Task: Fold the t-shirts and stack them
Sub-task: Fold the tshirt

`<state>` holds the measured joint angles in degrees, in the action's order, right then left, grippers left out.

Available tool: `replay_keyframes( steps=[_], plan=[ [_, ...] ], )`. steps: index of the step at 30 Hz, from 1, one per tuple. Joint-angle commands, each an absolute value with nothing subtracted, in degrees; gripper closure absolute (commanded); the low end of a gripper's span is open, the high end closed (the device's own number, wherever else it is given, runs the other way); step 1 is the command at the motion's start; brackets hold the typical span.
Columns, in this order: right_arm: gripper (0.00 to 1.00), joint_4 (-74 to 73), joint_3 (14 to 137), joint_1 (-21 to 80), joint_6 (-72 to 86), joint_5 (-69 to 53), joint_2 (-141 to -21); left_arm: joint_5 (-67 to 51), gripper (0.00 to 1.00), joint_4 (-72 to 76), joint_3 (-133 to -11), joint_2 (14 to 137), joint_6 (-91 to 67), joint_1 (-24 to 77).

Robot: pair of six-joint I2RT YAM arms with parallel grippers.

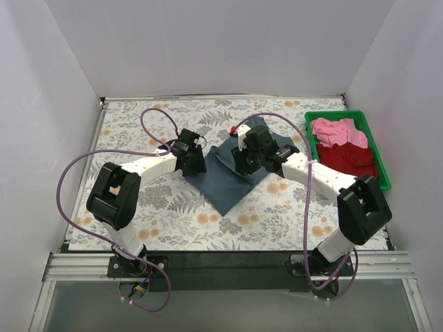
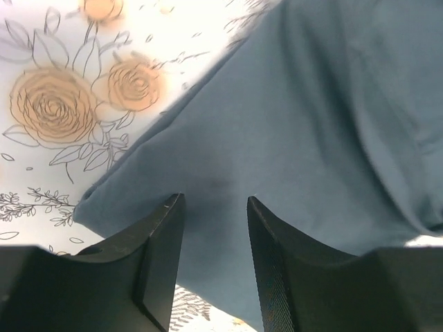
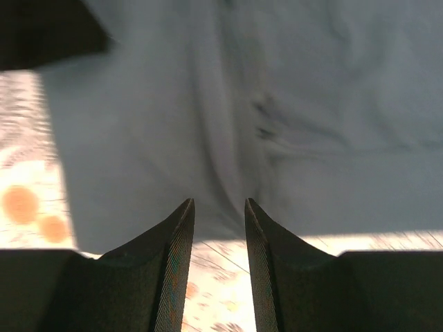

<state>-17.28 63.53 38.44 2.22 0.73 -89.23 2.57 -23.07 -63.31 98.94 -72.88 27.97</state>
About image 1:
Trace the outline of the blue grey t shirt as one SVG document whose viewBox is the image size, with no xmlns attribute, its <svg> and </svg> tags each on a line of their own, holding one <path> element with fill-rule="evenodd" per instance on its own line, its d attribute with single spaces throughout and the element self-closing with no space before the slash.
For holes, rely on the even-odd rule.
<svg viewBox="0 0 443 332">
<path fill-rule="evenodd" d="M 227 138 L 221 145 L 212 146 L 205 156 L 206 172 L 185 177 L 222 216 L 269 175 L 264 168 L 248 176 L 239 175 L 231 153 L 236 146 L 236 138 Z"/>
</svg>

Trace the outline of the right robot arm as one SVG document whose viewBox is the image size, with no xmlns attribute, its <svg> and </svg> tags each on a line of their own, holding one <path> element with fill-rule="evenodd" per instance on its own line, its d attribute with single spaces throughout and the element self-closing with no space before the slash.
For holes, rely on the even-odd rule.
<svg viewBox="0 0 443 332">
<path fill-rule="evenodd" d="M 292 145 L 279 145 L 264 126 L 233 127 L 235 171 L 242 176 L 264 169 L 301 183 L 323 195 L 338 208 L 338 227 L 307 255 L 307 266 L 317 273 L 336 268 L 343 256 L 371 239 L 392 218 L 378 181 L 357 178 L 309 160 Z"/>
</svg>

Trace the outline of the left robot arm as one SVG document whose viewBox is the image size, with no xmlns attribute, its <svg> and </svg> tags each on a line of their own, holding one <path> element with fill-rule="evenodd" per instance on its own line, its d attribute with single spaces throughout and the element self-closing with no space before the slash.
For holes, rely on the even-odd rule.
<svg viewBox="0 0 443 332">
<path fill-rule="evenodd" d="M 206 172 L 201 136 L 182 129 L 169 149 L 161 146 L 135 161 L 117 165 L 105 163 L 87 199 L 87 210 L 101 222 L 110 236 L 119 266 L 133 276 L 142 275 L 146 248 L 138 238 L 132 219 L 136 213 L 140 189 L 165 174 L 182 171 L 184 176 Z"/>
</svg>

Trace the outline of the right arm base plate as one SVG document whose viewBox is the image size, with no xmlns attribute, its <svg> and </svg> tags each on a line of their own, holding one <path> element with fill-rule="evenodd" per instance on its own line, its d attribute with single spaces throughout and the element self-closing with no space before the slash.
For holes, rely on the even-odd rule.
<svg viewBox="0 0 443 332">
<path fill-rule="evenodd" d="M 338 265 L 342 261 L 342 258 L 333 263 L 329 263 L 327 260 L 313 258 L 308 256 L 308 265 L 311 276 L 315 277 L 329 277 L 338 268 Z M 294 277 L 305 277 L 305 263 L 303 254 L 294 254 L 285 262 L 285 268 L 290 275 Z M 347 258 L 344 265 L 338 272 L 338 276 L 350 277 L 354 273 L 354 268 L 350 258 Z"/>
</svg>

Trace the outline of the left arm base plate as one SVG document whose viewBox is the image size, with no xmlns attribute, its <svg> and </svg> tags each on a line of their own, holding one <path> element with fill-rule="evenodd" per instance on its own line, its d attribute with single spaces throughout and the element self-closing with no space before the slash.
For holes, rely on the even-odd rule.
<svg viewBox="0 0 443 332">
<path fill-rule="evenodd" d="M 147 258 L 159 268 L 168 271 L 169 258 L 166 256 L 154 255 Z M 154 277 L 163 277 L 157 269 L 140 262 L 136 259 L 126 259 L 124 257 L 113 256 L 109 259 L 107 276 L 110 278 L 141 278 L 146 277 L 148 273 L 153 273 Z"/>
</svg>

